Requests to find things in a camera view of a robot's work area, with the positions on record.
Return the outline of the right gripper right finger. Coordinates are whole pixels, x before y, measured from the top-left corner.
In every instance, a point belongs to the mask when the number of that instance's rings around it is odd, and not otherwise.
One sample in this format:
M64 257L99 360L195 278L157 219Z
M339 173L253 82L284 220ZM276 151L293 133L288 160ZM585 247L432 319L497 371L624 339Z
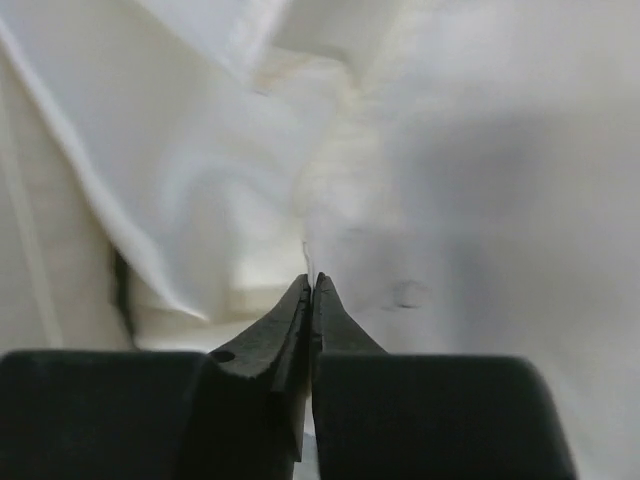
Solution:
M311 385L324 479L573 479L549 388L513 356L391 354L326 275L311 315Z

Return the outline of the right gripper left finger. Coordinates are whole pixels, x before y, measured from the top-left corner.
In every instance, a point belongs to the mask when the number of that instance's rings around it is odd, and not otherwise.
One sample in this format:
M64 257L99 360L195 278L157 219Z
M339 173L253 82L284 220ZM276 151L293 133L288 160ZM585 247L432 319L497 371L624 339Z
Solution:
M5 479L289 479L301 459L310 286L208 353L1 359Z

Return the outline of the cream pillowcase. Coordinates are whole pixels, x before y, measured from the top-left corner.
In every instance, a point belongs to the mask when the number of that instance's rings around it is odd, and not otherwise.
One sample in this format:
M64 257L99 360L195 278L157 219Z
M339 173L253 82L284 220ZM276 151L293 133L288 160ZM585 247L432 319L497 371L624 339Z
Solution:
M635 1L5 1L1 51L133 270L221 344L330 275L394 352L517 354L639 475Z

